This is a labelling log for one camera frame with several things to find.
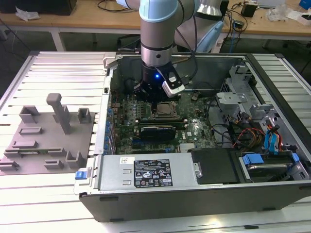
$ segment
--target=table leg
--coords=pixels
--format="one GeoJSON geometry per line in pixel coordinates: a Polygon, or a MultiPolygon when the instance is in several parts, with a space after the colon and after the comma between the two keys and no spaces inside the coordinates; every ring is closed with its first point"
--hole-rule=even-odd
{"type": "Polygon", "coordinates": [[[7,40],[7,38],[5,30],[0,30],[0,40],[7,40]]]}
{"type": "Polygon", "coordinates": [[[92,38],[93,38],[93,44],[97,44],[98,40],[97,40],[96,33],[92,33],[92,38]]]}
{"type": "Polygon", "coordinates": [[[264,43],[262,44],[262,47],[263,47],[264,49],[267,49],[268,46],[269,46],[269,44],[270,44],[270,42],[271,42],[271,40],[265,40],[264,43]]]}
{"type": "Polygon", "coordinates": [[[215,46],[212,48],[211,53],[220,53],[220,49],[222,48],[223,41],[226,38],[226,33],[220,33],[215,46]]]}
{"type": "Polygon", "coordinates": [[[54,41],[54,44],[55,44],[55,47],[56,47],[57,51],[58,52],[66,51],[66,47],[65,47],[64,41],[60,37],[59,32],[58,31],[52,31],[51,34],[52,34],[53,41],[54,41]]]}

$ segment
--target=white paper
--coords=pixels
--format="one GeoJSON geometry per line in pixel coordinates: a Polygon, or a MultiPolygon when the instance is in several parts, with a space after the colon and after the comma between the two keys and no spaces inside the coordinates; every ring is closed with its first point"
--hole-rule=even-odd
{"type": "Polygon", "coordinates": [[[22,11],[20,9],[16,8],[16,13],[15,15],[19,18],[21,18],[22,20],[28,21],[28,20],[32,20],[32,19],[39,19],[39,13],[38,12],[27,12],[27,11],[22,11]]]}
{"type": "Polygon", "coordinates": [[[291,18],[291,19],[293,19],[293,20],[298,20],[298,18],[299,18],[300,16],[302,16],[302,14],[303,14],[303,13],[301,13],[301,12],[299,12],[299,11],[293,11],[293,10],[291,10],[291,11],[286,15],[286,17],[287,17],[287,18],[291,18]]]}

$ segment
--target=wire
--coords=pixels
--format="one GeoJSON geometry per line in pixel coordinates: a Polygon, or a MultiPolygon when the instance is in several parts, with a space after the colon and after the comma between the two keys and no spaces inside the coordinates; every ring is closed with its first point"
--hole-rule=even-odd
{"type": "Polygon", "coordinates": [[[184,41],[184,43],[187,45],[188,49],[190,50],[191,56],[188,57],[188,58],[181,59],[181,60],[173,62],[173,65],[178,64],[178,63],[182,63],[182,62],[186,62],[186,61],[190,60],[191,58],[193,58],[195,56],[195,53],[197,51],[197,45],[198,45],[198,31],[197,31],[197,23],[196,23],[195,16],[193,16],[193,23],[194,23],[194,29],[195,29],[195,42],[196,42],[195,43],[195,48],[194,48],[195,52],[192,52],[192,49],[191,49],[190,45],[188,44],[188,42],[185,40],[185,38],[180,33],[180,31],[178,29],[176,29],[176,31],[179,34],[179,36],[181,37],[181,39],[184,41]]]}
{"type": "Polygon", "coordinates": [[[300,74],[302,74],[305,69],[307,68],[307,66],[311,63],[311,59],[306,63],[306,65],[302,68],[302,70],[300,71],[300,74]]]}
{"type": "Polygon", "coordinates": [[[20,41],[29,51],[31,51],[30,48],[16,35],[16,33],[15,33],[14,31],[12,31],[12,29],[10,29],[9,26],[6,25],[6,24],[2,21],[1,18],[0,18],[0,22],[1,22],[8,30],[10,30],[10,32],[13,33],[14,36],[16,36],[16,38],[19,39],[19,41],[20,41]]]}
{"type": "Polygon", "coordinates": [[[119,9],[119,10],[111,10],[111,9],[108,9],[107,8],[107,0],[103,0],[103,1],[100,1],[98,4],[97,4],[97,7],[104,10],[104,11],[108,11],[108,12],[113,12],[113,13],[129,13],[129,12],[133,12],[134,10],[131,10],[131,9],[128,9],[128,8],[123,8],[123,9],[119,9]]]}
{"type": "Polygon", "coordinates": [[[237,7],[243,6],[244,3],[245,3],[245,1],[237,2],[237,3],[233,4],[233,6],[231,7],[231,9],[232,9],[232,10],[235,10],[237,7]]]}
{"type": "Polygon", "coordinates": [[[231,38],[231,46],[230,46],[230,50],[229,50],[229,53],[232,53],[233,52],[233,41],[234,41],[234,35],[235,35],[235,31],[233,31],[233,37],[231,38]]]}
{"type": "Polygon", "coordinates": [[[135,41],[133,41],[133,42],[131,42],[131,43],[129,43],[129,44],[127,44],[127,45],[124,45],[124,46],[118,48],[118,51],[121,51],[121,50],[123,50],[123,49],[127,49],[127,47],[129,47],[130,45],[136,43],[135,48],[134,48],[134,49],[130,49],[131,51],[133,51],[133,50],[135,51],[135,49],[137,48],[137,42],[140,42],[140,38],[137,39],[137,40],[135,40],[135,41]]]}
{"type": "Polygon", "coordinates": [[[18,59],[17,57],[15,57],[18,61],[20,61],[20,62],[24,62],[24,61],[26,60],[26,58],[22,57],[21,55],[19,55],[19,54],[17,54],[17,53],[14,53],[14,52],[10,52],[10,51],[6,50],[6,47],[5,47],[5,45],[4,45],[4,43],[3,43],[2,41],[1,41],[1,44],[2,44],[2,46],[3,46],[3,48],[4,48],[4,51],[5,51],[5,52],[10,53],[10,54],[13,54],[13,55],[15,55],[15,56],[17,56],[17,57],[19,57],[19,58],[21,58],[21,59],[22,59],[22,60],[20,60],[20,59],[18,59]]]}
{"type": "Polygon", "coordinates": [[[189,77],[189,81],[192,80],[194,76],[196,75],[196,73],[198,72],[198,60],[195,57],[196,51],[198,49],[198,28],[197,28],[195,16],[193,16],[193,22],[194,22],[194,34],[195,34],[195,47],[194,47],[194,52],[193,52],[195,70],[193,74],[189,77]]]}
{"type": "Polygon", "coordinates": [[[248,21],[247,21],[247,19],[246,19],[243,15],[241,15],[239,12],[234,11],[234,10],[229,10],[229,9],[228,9],[228,10],[226,11],[225,16],[227,16],[227,17],[229,18],[229,24],[230,24],[230,25],[229,25],[228,34],[227,34],[227,36],[225,37],[225,39],[224,39],[224,41],[223,41],[223,45],[226,44],[226,45],[232,46],[232,41],[231,41],[230,44],[227,44],[226,42],[227,42],[227,40],[228,40],[230,34],[231,34],[230,37],[232,37],[233,33],[234,33],[234,32],[237,32],[237,33],[238,33],[238,37],[237,37],[238,40],[237,40],[236,43],[233,43],[233,45],[235,45],[234,48],[236,48],[236,47],[237,47],[237,44],[238,44],[239,41],[240,41],[241,33],[244,32],[244,31],[247,29],[247,27],[248,27],[248,21]],[[233,14],[232,14],[233,12],[236,13],[236,14],[238,14],[239,16],[241,16],[241,17],[245,20],[245,26],[243,26],[243,28],[242,28],[241,30],[238,30],[238,29],[234,26],[235,20],[233,19],[233,14]]]}

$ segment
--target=warning label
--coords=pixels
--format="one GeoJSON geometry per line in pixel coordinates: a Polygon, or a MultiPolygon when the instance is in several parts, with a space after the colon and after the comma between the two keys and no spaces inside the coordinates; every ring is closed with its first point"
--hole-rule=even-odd
{"type": "Polygon", "coordinates": [[[169,159],[134,161],[136,188],[173,186],[169,159]]]}

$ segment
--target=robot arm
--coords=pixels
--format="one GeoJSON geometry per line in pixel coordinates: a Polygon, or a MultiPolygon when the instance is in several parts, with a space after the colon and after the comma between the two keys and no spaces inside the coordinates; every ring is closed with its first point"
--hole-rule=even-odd
{"type": "Polygon", "coordinates": [[[199,8],[199,0],[117,0],[139,10],[141,58],[149,67],[168,64],[172,57],[175,30],[199,8]]]}
{"type": "Polygon", "coordinates": [[[134,93],[156,104],[185,89],[172,65],[175,30],[198,10],[200,0],[117,0],[141,18],[142,79],[134,93]]]}

